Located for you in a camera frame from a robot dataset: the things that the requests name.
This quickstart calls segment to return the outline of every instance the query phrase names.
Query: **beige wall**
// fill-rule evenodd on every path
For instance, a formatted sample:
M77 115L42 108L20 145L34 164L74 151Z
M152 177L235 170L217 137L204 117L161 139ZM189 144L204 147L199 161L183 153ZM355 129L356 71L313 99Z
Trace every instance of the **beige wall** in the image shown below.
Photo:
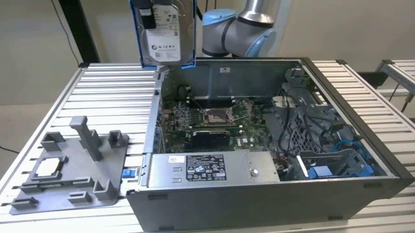
M0 0L0 104L53 102L74 71L49 0Z
M279 56L343 59L372 71L415 59L415 0L292 0Z
M102 62L138 61L126 2L81 0ZM240 11L244 3L217 0L217 7ZM0 4L0 104L53 102L76 65L50 2ZM199 6L204 11L204 0ZM344 59L357 70L373 69L385 58L415 59L413 9L415 0L292 0L277 55Z

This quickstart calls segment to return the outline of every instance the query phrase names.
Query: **aluminum extrusion table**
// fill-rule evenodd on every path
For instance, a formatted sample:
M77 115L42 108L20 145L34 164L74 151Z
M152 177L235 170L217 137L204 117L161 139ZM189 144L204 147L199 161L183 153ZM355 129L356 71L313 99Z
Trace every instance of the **aluminum extrusion table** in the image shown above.
M415 60L383 60L376 71L384 72L415 94Z
M401 164L415 175L415 125L376 93L357 73L344 63L315 61L315 65L339 90L344 99L372 128ZM6 205L18 194L40 156L40 140L46 131L60 131L73 137L72 116L86 115L88 126L98 133L121 130L128 133L129 147L125 167L141 164L154 72L137 64L90 64L80 68L38 128L36 129L5 176L0 180L0 232L141 232L136 216L122 195L134 188L134 179L122 179L120 200L113 206L9 215ZM415 183L392 199L373 201L348 221L295 224L220 232L333 232L388 233L415 229Z

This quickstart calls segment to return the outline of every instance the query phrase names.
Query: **blue latch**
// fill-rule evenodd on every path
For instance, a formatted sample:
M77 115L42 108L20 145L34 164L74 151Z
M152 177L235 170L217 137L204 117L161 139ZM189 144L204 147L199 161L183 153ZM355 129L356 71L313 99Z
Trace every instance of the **blue latch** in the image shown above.
M136 177L136 170L134 169L124 169L121 176L124 179Z

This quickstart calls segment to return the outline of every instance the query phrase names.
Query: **warning label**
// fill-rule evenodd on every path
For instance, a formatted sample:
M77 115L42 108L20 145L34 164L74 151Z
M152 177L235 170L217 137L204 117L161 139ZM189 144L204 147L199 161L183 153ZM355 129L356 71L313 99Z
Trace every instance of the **warning label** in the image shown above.
M188 181L225 181L227 170L223 154L188 155L185 157Z

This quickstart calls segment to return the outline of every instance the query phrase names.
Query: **open computer tower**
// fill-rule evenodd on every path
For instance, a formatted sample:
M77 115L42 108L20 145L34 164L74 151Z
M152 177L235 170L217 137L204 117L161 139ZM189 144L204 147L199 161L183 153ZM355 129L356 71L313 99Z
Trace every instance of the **open computer tower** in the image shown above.
M413 178L307 58L162 67L138 186L148 232L348 219Z

